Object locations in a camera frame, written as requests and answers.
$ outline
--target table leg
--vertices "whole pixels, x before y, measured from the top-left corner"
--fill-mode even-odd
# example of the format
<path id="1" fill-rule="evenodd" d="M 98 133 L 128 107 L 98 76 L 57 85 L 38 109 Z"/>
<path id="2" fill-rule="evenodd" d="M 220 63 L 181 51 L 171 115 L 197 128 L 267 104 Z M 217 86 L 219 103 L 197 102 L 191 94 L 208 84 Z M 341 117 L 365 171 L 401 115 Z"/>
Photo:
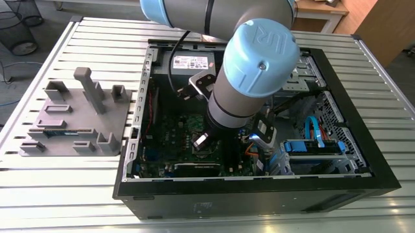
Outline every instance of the table leg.
<path id="1" fill-rule="evenodd" d="M 321 29 L 321 33 L 332 33 L 336 29 L 336 26 L 340 22 L 343 15 L 329 15 L 329 19 Z"/>
<path id="2" fill-rule="evenodd" d="M 61 11 L 64 3 L 61 1 L 53 1 L 53 6 L 57 11 Z"/>

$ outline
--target ur logo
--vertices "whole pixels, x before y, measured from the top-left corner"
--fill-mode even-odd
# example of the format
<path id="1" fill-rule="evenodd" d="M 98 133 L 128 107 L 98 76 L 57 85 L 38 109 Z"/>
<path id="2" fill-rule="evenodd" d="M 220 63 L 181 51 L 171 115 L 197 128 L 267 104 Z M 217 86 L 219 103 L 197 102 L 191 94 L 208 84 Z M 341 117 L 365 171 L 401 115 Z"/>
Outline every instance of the ur logo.
<path id="1" fill-rule="evenodd" d="M 255 44 L 269 47 L 269 49 L 273 49 L 276 54 L 283 54 L 283 45 L 287 42 L 285 34 L 275 31 L 268 31 L 263 26 L 257 26 L 253 38 Z"/>

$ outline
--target wire mesh basket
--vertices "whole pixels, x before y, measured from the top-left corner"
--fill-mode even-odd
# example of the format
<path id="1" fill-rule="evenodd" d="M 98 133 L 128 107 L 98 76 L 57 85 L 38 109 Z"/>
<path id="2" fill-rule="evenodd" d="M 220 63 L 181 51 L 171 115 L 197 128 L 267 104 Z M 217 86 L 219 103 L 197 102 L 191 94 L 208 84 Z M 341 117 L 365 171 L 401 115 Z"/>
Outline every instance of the wire mesh basket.
<path id="1" fill-rule="evenodd" d="M 4 0 L 13 12 L 22 15 L 26 26 L 37 26 L 44 22 L 34 0 Z"/>
<path id="2" fill-rule="evenodd" d="M 30 54 L 37 49 L 37 43 L 22 23 L 22 15 L 17 12 L 0 12 L 0 43 L 13 55 Z"/>

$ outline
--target open computer tower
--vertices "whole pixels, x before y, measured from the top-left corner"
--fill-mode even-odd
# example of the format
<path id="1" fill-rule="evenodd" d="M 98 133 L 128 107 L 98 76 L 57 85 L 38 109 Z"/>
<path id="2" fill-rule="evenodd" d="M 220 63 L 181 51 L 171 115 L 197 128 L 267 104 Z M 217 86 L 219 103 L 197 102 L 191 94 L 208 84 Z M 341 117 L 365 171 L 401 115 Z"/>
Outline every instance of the open computer tower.
<path id="1" fill-rule="evenodd" d="M 196 151 L 189 141 L 205 126 L 207 101 L 201 94 L 183 100 L 169 88 L 175 43 L 149 40 L 117 168 L 113 198 L 138 219 L 327 212 L 400 187 L 317 49 L 300 49 L 287 84 L 235 137 Z M 201 71 L 217 74 L 224 49 L 183 43 L 172 60 L 176 87 Z M 264 122 L 265 148 L 249 137 Z"/>

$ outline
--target aluminum slotted table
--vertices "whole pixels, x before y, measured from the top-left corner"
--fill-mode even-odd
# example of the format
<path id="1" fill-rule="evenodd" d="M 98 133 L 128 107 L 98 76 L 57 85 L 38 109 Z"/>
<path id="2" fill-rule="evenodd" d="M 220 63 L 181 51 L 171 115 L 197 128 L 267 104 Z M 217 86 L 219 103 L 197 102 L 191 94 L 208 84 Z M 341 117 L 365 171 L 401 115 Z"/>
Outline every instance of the aluminum slotted table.
<path id="1" fill-rule="evenodd" d="M 295 32 L 323 49 L 401 188 L 324 214 L 142 221 L 112 199 L 117 157 L 20 157 L 49 80 L 80 87 L 76 67 L 92 69 L 102 89 L 121 84 L 137 97 L 147 39 L 183 35 L 148 21 L 82 18 L 70 22 L 0 133 L 0 231 L 52 232 L 412 232 L 415 228 L 415 110 L 361 41 Z M 191 33 L 188 40 L 199 41 Z M 124 136 L 129 135 L 125 122 Z"/>

